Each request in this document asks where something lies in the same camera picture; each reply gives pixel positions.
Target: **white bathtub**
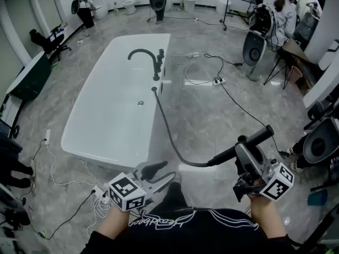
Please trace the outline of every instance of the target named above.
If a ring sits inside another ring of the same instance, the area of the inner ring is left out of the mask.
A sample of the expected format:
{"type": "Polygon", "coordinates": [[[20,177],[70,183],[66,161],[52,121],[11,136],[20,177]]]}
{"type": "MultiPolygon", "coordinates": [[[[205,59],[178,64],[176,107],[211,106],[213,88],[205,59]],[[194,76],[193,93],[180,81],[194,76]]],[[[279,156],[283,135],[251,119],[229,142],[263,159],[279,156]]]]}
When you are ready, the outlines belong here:
{"type": "Polygon", "coordinates": [[[160,159],[160,140],[165,131],[152,87],[160,101],[166,98],[171,77],[165,72],[170,34],[141,34],[115,38],[95,64],[72,109],[61,139],[64,151],[130,169],[146,160],[160,159]],[[153,81],[153,61],[164,49],[165,58],[153,81]]]}

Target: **human arm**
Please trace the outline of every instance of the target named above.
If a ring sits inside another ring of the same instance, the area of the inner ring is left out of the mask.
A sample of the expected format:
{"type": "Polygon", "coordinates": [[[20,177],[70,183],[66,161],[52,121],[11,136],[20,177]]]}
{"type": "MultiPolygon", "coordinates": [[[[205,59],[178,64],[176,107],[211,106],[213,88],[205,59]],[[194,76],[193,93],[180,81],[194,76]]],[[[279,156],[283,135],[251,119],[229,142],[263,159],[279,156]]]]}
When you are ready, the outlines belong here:
{"type": "Polygon", "coordinates": [[[96,231],[108,238],[115,239],[128,226],[128,220],[129,212],[123,212],[115,206],[96,231]]]}
{"type": "Polygon", "coordinates": [[[285,35],[287,38],[293,36],[293,33],[296,29],[296,22],[297,22],[297,13],[291,12],[286,16],[286,24],[285,24],[285,35]]]}
{"type": "Polygon", "coordinates": [[[249,196],[251,217],[266,233],[267,238],[285,237],[286,230],[275,204],[264,196],[249,196]]]}

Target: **hand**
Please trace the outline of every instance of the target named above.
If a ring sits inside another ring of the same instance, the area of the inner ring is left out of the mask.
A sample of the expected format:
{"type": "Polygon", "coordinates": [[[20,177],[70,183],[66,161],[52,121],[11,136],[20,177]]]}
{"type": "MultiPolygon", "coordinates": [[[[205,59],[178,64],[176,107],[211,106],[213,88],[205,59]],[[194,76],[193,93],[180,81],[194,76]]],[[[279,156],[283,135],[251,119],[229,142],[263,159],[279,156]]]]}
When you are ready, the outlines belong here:
{"type": "MultiPolygon", "coordinates": [[[[259,184],[264,184],[265,182],[260,178],[258,180],[255,180],[253,182],[253,185],[259,185],[259,184]]],[[[264,197],[260,194],[247,194],[248,198],[251,200],[251,201],[254,201],[254,200],[257,200],[257,199],[260,199],[262,200],[262,202],[266,199],[267,201],[270,201],[267,197],[264,197]]]]}

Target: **white jacket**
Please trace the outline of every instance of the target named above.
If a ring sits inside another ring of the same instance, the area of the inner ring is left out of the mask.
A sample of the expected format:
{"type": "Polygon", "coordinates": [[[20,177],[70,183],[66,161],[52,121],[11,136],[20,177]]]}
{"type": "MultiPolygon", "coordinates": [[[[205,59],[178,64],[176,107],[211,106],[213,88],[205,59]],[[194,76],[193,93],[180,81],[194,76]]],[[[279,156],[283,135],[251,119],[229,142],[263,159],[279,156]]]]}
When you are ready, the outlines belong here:
{"type": "Polygon", "coordinates": [[[273,12],[275,18],[275,31],[272,30],[272,35],[267,35],[266,39],[272,44],[282,46],[285,41],[292,37],[296,29],[297,12],[295,4],[289,0],[285,0],[285,5],[281,12],[277,12],[274,7],[276,0],[264,0],[263,4],[268,6],[270,11],[273,12]]]}

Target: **blue object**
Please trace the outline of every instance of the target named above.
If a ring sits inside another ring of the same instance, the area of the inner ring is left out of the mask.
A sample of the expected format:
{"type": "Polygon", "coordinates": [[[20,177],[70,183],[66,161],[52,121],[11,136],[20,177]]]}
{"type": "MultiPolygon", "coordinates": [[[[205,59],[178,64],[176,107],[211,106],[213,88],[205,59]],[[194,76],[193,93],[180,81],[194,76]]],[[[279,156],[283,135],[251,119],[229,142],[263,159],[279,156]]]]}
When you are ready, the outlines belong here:
{"type": "Polygon", "coordinates": [[[310,194],[307,198],[307,205],[309,206],[323,206],[327,202],[327,189],[310,194]]]}

